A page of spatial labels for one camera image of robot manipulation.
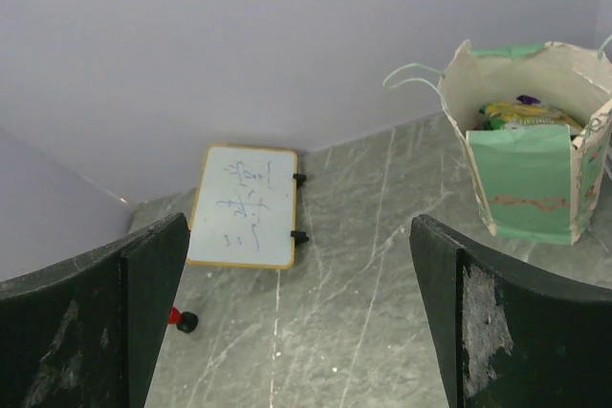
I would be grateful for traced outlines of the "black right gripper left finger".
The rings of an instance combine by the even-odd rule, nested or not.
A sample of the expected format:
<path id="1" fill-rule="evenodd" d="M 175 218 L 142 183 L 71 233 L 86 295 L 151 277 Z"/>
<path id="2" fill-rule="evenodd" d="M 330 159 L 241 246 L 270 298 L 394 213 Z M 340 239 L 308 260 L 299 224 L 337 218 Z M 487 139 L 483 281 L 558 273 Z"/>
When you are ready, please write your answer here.
<path id="1" fill-rule="evenodd" d="M 2 406 L 144 406 L 188 243 L 176 212 L 2 282 Z"/>

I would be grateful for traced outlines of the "green paper gift bag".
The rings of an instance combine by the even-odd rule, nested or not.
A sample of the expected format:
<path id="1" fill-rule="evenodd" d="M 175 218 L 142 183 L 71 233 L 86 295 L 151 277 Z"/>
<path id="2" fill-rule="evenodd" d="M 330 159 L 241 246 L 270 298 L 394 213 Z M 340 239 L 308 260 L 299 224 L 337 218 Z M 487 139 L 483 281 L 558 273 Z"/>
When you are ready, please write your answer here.
<path id="1" fill-rule="evenodd" d="M 604 48 L 549 41 L 456 50 L 434 85 L 467 162 L 480 218 L 494 236 L 572 245 L 599 201 L 611 136 L 611 63 Z M 479 109 L 553 107 L 582 126 L 486 130 Z"/>

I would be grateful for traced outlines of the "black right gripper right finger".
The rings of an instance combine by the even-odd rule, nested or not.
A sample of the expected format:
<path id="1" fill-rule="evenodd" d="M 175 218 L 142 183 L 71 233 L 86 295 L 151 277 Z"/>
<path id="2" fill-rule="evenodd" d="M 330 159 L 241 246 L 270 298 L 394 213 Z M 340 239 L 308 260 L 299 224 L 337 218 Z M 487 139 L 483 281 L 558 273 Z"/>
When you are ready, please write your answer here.
<path id="1" fill-rule="evenodd" d="M 611 291 L 480 245 L 428 215 L 410 250 L 451 407 L 608 407 Z"/>

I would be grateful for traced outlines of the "yellow green Fox's candy bag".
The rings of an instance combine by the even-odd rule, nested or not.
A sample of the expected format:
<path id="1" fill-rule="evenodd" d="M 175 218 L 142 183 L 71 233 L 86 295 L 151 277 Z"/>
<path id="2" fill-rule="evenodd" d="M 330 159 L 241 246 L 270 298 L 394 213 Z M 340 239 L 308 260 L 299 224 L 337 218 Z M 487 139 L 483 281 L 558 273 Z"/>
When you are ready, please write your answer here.
<path id="1" fill-rule="evenodd" d="M 560 125 L 568 127 L 571 135 L 582 131 L 582 126 L 565 113 L 541 104 L 495 102 L 482 106 L 479 114 L 484 117 L 483 127 L 486 130 Z"/>

